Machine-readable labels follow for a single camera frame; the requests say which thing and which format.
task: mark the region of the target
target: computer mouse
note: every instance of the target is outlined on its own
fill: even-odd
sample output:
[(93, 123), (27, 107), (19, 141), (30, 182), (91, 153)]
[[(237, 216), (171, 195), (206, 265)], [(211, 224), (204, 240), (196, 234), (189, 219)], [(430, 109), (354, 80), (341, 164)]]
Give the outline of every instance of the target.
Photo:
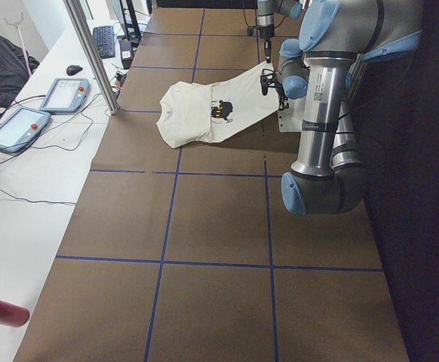
[(67, 75), (75, 75), (82, 70), (81, 66), (68, 66), (66, 73)]

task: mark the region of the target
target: red bottle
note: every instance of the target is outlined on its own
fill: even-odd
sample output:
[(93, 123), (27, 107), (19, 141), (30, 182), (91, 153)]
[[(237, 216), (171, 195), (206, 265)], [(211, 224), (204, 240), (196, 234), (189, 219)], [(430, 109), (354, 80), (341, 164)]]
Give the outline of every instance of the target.
[(0, 324), (10, 327), (21, 327), (30, 318), (30, 312), (24, 307), (0, 300)]

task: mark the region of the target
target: white table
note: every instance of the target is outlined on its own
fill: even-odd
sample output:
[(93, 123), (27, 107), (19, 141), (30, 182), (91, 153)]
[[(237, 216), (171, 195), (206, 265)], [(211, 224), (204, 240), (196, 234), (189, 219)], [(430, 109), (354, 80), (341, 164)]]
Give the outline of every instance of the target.
[[(90, 25), (103, 23), (92, 22)], [(87, 78), (91, 82), (91, 92), (85, 103), (88, 104), (100, 89), (72, 27), (62, 34), (17, 100), (46, 94), (55, 78), (67, 77), (66, 67), (71, 64), (84, 68), (75, 77)], [(118, 44), (116, 57), (104, 60), (109, 78), (117, 71), (114, 65), (121, 67)], [(42, 99), (34, 100), (24, 105), (38, 109), (41, 102)], [(75, 203), (110, 116), (102, 95), (84, 113), (94, 123), (75, 151), (67, 152), (55, 147), (26, 150), (1, 165), (0, 189), (30, 200)], [(52, 116), (48, 129), (69, 118), (69, 115)], [(40, 136), (34, 146), (74, 148), (90, 123), (89, 119), (80, 115)], [(0, 161), (8, 157), (0, 154)], [(73, 210), (73, 205), (14, 201), (0, 192), (0, 299), (26, 307), (33, 313)], [(14, 359), (27, 325), (20, 328), (0, 325), (0, 362)]]

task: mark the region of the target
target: tablet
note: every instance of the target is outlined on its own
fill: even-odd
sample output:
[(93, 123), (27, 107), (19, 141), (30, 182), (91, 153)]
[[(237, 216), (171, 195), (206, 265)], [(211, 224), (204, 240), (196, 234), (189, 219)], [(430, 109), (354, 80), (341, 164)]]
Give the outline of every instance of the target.
[(0, 124), (0, 151), (19, 152), (28, 147), (51, 120), (50, 113), (21, 107)]
[(83, 78), (57, 78), (47, 92), (40, 110), (49, 113), (73, 113), (84, 103), (89, 81)]

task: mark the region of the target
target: gray robot arm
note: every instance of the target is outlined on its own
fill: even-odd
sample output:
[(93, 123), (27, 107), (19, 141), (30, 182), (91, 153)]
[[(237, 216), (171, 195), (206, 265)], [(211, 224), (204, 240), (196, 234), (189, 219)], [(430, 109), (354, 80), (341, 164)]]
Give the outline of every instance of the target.
[(345, 101), (348, 69), (359, 54), (363, 61), (378, 62), (415, 51), (421, 16), (422, 0), (310, 4), (298, 50), (290, 40), (278, 67), (283, 92), (295, 99), (304, 96), (307, 78), (298, 59), (309, 66), (298, 158), (282, 176), (282, 196), (291, 213), (344, 213), (361, 201), (365, 170)]

